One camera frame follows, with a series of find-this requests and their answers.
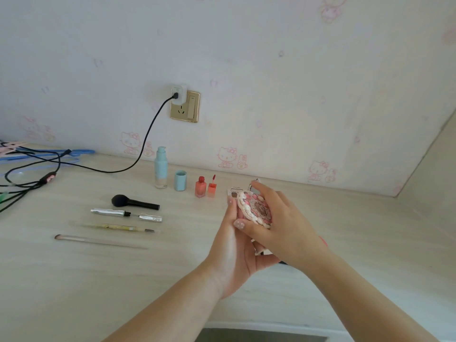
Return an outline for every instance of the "hand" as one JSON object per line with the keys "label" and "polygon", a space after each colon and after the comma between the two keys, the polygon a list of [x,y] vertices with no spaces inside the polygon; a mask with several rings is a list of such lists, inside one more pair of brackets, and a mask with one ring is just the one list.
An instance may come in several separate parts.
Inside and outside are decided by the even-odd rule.
{"label": "hand", "polygon": [[271,209],[271,229],[247,219],[237,219],[234,226],[305,273],[318,257],[328,252],[328,248],[307,218],[282,192],[257,181],[252,181],[252,186],[260,191]]}
{"label": "hand", "polygon": [[201,266],[220,284],[221,298],[236,292],[255,272],[277,264],[273,255],[255,255],[265,250],[247,234],[233,227],[237,218],[236,200],[228,197],[228,208],[208,257]]}

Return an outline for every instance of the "black cable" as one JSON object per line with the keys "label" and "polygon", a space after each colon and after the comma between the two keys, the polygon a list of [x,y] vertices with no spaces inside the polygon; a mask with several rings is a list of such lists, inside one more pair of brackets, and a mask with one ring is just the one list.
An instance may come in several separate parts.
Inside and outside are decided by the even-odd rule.
{"label": "black cable", "polygon": [[[20,151],[18,149],[16,149],[16,153],[21,153],[21,154],[24,154],[24,155],[27,155],[29,157],[34,157],[34,158],[37,158],[39,159],[39,161],[37,162],[33,162],[33,163],[29,163],[29,164],[26,164],[24,166],[20,166],[20,167],[16,167],[16,168],[13,168],[11,170],[9,170],[8,172],[5,173],[5,180],[8,181],[10,184],[14,184],[14,186],[16,187],[20,187],[20,188],[25,188],[24,190],[20,190],[20,191],[14,191],[14,192],[9,192],[10,194],[16,194],[14,196],[11,196],[3,201],[0,201],[0,204],[2,203],[5,203],[7,201],[10,201],[14,198],[17,198],[16,200],[12,201],[10,204],[8,204],[6,207],[0,209],[0,212],[3,212],[4,210],[6,210],[7,208],[11,207],[13,204],[15,204],[16,202],[20,201],[20,199],[22,199],[28,192],[30,192],[31,190],[36,190],[37,188],[40,188],[42,187],[43,185],[45,185],[46,183],[49,182],[49,180],[51,180],[52,178],[55,177],[55,175],[57,174],[57,172],[60,170],[60,166],[61,164],[66,164],[66,165],[69,165],[69,166],[76,166],[76,167],[81,167],[81,168],[85,168],[85,169],[89,169],[89,170],[92,170],[92,171],[97,171],[97,172],[100,172],[100,173],[107,173],[107,174],[113,174],[113,173],[120,173],[120,172],[123,172],[123,171],[127,171],[128,169],[130,168],[133,168],[136,163],[139,162],[140,158],[141,158],[141,155],[144,151],[144,147],[145,147],[145,143],[146,143],[146,140],[147,140],[147,137],[149,136],[149,132],[151,131],[152,129],[152,126],[155,122],[155,120],[157,119],[157,116],[158,114],[160,113],[160,111],[162,111],[162,108],[165,106],[166,103],[168,103],[170,100],[172,99],[177,99],[179,97],[179,94],[176,92],[173,94],[172,97],[168,98],[167,100],[165,100],[163,102],[163,104],[161,105],[161,107],[158,109],[157,113],[155,114],[152,122],[151,122],[151,125],[149,126],[149,129],[147,130],[147,133],[144,137],[144,142],[143,142],[143,145],[141,147],[141,151],[140,151],[140,154],[138,156],[138,158],[136,159],[136,161],[134,161],[134,163],[132,165],[130,165],[129,167],[125,168],[125,169],[122,169],[122,170],[119,170],[119,171],[102,171],[102,170],[99,170],[99,169],[95,169],[95,168],[90,168],[90,167],[87,167],[87,166],[82,166],[82,165],[78,165],[78,164],[75,164],[75,163],[69,163],[69,162],[62,162],[61,161],[61,158],[65,155],[68,155],[71,150],[68,149],[66,151],[64,151],[61,155],[58,153],[58,152],[54,152],[54,151],[43,151],[43,150],[35,150],[35,149],[29,149],[29,148],[26,148],[24,146],[21,146],[20,148],[21,149],[25,149],[25,150],[28,150],[30,152],[26,152],[26,151]],[[45,158],[42,158],[42,157],[38,157],[38,156],[35,156],[33,155],[33,153],[35,152],[43,152],[43,153],[52,153],[52,154],[55,154],[57,155],[56,158],[53,158],[53,159],[45,159]],[[21,169],[21,168],[25,168],[25,167],[28,167],[28,166],[32,166],[32,165],[35,165],[35,164],[38,164],[38,163],[42,163],[42,162],[52,162],[52,163],[58,163],[58,166],[57,166],[57,169],[55,170],[55,172],[50,172],[48,173],[46,176],[44,176],[43,178],[41,178],[40,180],[38,181],[31,181],[31,182],[27,182],[27,183],[23,183],[23,184],[16,184],[16,183],[13,183],[9,178],[8,178],[8,175],[17,170],[17,169]],[[9,187],[10,185],[0,185],[0,187]]]}

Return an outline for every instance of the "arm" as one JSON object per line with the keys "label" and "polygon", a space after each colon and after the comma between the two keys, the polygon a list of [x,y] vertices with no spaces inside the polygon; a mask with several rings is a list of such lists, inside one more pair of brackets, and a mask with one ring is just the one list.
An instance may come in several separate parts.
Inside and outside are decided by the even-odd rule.
{"label": "arm", "polygon": [[233,227],[236,216],[236,202],[229,197],[208,257],[104,342],[194,341],[220,299],[256,271],[278,263],[274,255],[255,255],[260,245]]}
{"label": "arm", "polygon": [[252,182],[271,209],[271,229],[238,219],[234,225],[306,274],[328,299],[356,342],[437,341],[320,240],[309,221],[281,193]]}

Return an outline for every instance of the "wall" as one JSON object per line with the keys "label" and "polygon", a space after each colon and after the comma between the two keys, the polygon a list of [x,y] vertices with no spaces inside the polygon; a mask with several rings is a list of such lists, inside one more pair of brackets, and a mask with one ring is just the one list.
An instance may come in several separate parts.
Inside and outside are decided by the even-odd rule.
{"label": "wall", "polygon": [[429,149],[399,200],[456,240],[456,114]]}
{"label": "wall", "polygon": [[456,106],[456,0],[2,0],[0,138],[397,195]]}

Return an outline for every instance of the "person's left hand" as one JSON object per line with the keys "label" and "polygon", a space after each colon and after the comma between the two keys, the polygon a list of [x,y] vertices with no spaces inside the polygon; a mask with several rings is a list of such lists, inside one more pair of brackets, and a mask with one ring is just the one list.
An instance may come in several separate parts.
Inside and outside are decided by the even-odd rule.
{"label": "person's left hand", "polygon": [[202,263],[220,283],[222,299],[236,292],[255,272],[277,264],[273,254],[255,255],[265,250],[233,226],[238,218],[236,199],[228,197],[228,208],[208,257]]}

